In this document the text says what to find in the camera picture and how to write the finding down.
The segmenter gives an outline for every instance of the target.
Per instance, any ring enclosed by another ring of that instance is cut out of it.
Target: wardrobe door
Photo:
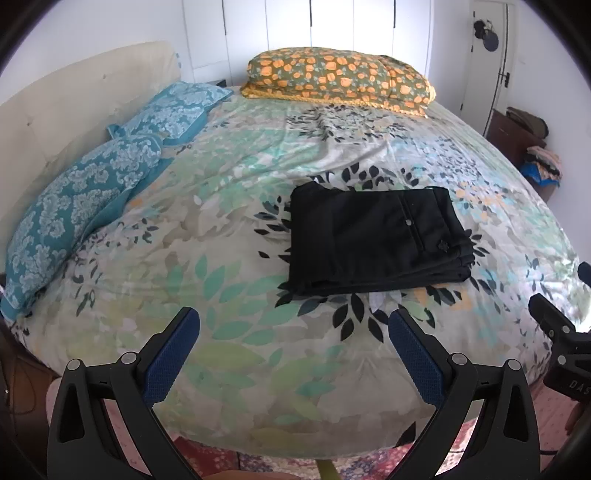
[[[269,50],[310,47],[310,0],[266,0]]]
[[[229,81],[222,0],[184,0],[183,8],[195,81]]]
[[[354,50],[392,56],[394,0],[355,0]]]
[[[312,46],[353,50],[353,0],[311,0]]]
[[[427,74],[431,36],[431,0],[396,0],[392,56]]]
[[[223,0],[223,8],[232,84],[242,85],[250,59],[269,50],[265,0]]]

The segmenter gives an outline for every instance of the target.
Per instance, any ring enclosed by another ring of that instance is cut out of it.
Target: blue floral pillowcase
[[[190,142],[207,122],[207,113],[232,94],[208,83],[176,82],[150,100],[125,125],[109,125],[112,138],[137,134],[164,135],[165,146]]]
[[[59,175],[29,207],[7,250],[2,315],[28,313],[71,252],[96,228],[121,216],[126,202],[159,171],[158,135],[117,138]]]

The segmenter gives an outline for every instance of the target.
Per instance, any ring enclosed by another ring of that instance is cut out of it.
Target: white door
[[[230,83],[222,0],[183,0],[183,8],[195,82]]]
[[[312,46],[353,50],[353,0],[311,0]]]
[[[493,109],[502,108],[503,103],[506,107],[505,79],[512,70],[515,45],[512,41],[515,38],[514,12],[513,5],[500,2],[475,1],[473,4],[474,20],[490,21],[499,37],[499,47],[495,51],[488,51],[483,41],[472,34],[472,51],[460,117],[483,135]]]
[[[223,0],[226,42],[233,85],[248,78],[248,62],[269,50],[265,0]]]
[[[353,7],[353,49],[392,56],[394,0],[355,0]]]
[[[266,0],[269,50],[310,47],[310,0]]]
[[[397,0],[392,56],[428,76],[431,29],[431,0]]]

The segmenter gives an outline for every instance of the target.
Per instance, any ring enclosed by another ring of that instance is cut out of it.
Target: headboard
[[[142,43],[62,68],[0,105],[0,272],[35,197],[73,160],[109,140],[107,125],[126,122],[179,78],[168,43]]]

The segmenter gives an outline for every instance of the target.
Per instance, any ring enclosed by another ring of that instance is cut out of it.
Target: bed sheet
[[[181,306],[202,332],[165,402],[171,431],[273,456],[334,458],[395,445],[433,412],[387,338],[404,306],[449,352],[544,371],[527,310],[542,292],[582,325],[589,291],[544,202],[484,138],[434,103],[429,118],[234,95],[116,222],[68,260],[15,333],[62,371],[138,351]],[[477,263],[461,284],[301,299],[286,289],[290,193],[450,190]]]

